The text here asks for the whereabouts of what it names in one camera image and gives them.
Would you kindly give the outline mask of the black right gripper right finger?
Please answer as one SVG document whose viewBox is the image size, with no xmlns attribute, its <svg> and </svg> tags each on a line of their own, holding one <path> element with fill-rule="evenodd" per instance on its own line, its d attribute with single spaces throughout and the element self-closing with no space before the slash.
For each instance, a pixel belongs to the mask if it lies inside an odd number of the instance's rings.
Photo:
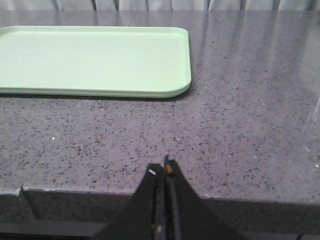
<svg viewBox="0 0 320 240">
<path fill-rule="evenodd" d="M 178 163 L 164 157 L 164 177 L 170 240 L 243 240 L 219 219 L 186 180 Z"/>
</svg>

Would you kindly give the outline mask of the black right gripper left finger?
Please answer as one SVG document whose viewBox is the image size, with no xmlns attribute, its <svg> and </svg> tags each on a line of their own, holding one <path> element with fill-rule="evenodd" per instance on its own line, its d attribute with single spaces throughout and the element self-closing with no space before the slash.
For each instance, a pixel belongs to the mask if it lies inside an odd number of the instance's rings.
<svg viewBox="0 0 320 240">
<path fill-rule="evenodd" d="M 157 163 L 147 165 L 145 174 L 125 208 L 94 235 L 95 240 L 163 240 L 163 201 L 157 199 L 158 180 L 163 169 Z"/>
</svg>

